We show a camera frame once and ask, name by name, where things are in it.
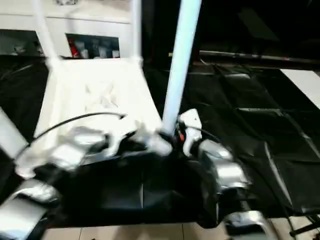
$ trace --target black cloth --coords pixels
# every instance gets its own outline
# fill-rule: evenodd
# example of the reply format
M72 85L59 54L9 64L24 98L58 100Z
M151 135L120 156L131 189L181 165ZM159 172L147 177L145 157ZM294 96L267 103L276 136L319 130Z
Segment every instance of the black cloth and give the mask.
M47 77L44 58L0 56L0 107L27 141L33 139ZM0 203L21 181L12 159L0 149Z
M290 214L319 213L320 110L278 69L213 71L212 67L190 69L180 113L197 109L202 128L219 137L245 167L257 209L269 217L284 216L267 181ZM144 74L162 114L169 72L145 67Z

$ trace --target white metal frame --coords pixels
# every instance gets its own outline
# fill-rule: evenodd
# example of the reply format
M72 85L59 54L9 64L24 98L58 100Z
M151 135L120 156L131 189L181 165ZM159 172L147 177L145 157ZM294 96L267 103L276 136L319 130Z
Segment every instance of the white metal frame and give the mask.
M63 74L61 68L61 59L58 56L50 32L47 27L46 18L43 12L41 0L31 0L34 10L34 18L36 20L36 32L42 43L43 51L48 56L48 67L50 71L59 78ZM173 59L169 84L167 88L167 96L165 100L165 109L163 115L163 130L168 134L173 134L175 123L178 117L182 94L184 90L185 80L188 72L191 50L194 42L201 0L182 0L179 12L178 26L175 37ZM142 62L141 56L141 0L131 0L132 15L132 61L138 65ZM10 151L10 156L14 158L15 152L21 149L19 143L26 143L24 137L15 128L14 124L9 120L3 111L0 111L0 117L9 124L0 124L0 133L10 132L10 138L5 141L12 145L8 148L8 144L0 138L0 146L5 151Z
M202 0L181 0L162 128L173 135L185 88Z

